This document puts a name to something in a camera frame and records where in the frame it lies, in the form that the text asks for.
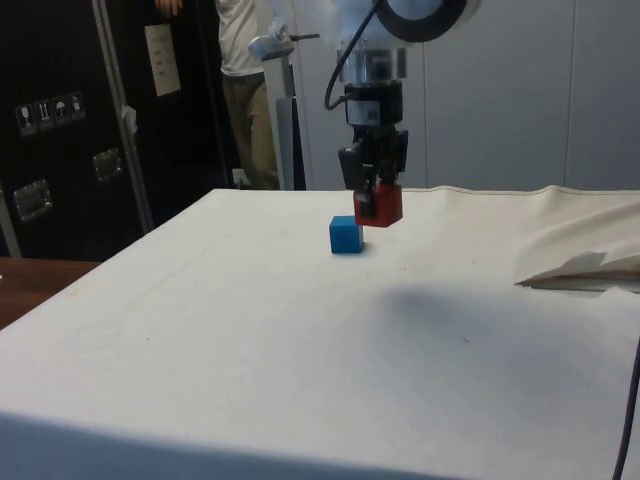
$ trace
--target metal handle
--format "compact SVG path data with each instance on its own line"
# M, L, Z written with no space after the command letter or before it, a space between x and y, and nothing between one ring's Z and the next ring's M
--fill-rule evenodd
M93 157L93 168L100 183L106 183L122 174L122 158L117 148L112 148Z
M13 192L13 200L23 223L31 222L53 209L49 185L44 179Z

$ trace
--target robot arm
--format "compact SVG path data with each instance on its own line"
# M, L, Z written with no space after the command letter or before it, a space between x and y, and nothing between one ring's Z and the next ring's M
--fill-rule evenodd
M343 148L340 163L346 187L354 191L357 222L388 227L402 218L398 176L405 170L409 134L396 130L403 119L401 80L407 76L406 46L444 35L475 13L479 0L269 0L276 19L269 35L253 42L262 59L275 44L287 45L291 5L305 14L323 41L338 52L325 107L344 103L354 143ZM331 102L338 80L345 93Z

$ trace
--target wooden table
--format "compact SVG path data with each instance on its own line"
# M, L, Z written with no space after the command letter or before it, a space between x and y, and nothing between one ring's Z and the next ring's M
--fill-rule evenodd
M0 330L98 265L92 262L0 258Z

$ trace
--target red block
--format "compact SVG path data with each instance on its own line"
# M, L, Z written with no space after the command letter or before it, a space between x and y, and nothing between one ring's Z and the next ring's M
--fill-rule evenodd
M365 227L387 228L402 220L402 187L399 185L378 185L374 192L376 201L375 218L364 218L354 194L356 223Z

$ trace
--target white panel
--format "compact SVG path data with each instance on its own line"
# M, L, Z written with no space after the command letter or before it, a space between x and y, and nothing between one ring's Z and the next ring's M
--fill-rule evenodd
M640 3L581 0L567 182L640 188Z
M313 33L306 19L296 13L297 30ZM298 44L295 55L296 90L300 101L300 121L310 189L342 190L344 181L338 151L353 140L353 131L347 125L342 107L327 112L323 99L327 82L336 64L336 52L320 40L307 40ZM342 93L338 84L334 98ZM404 82L405 121L399 128L410 131L406 186L426 186L425 90L423 47L409 50L409 78Z
M564 183L574 1L485 0L427 45L431 186Z

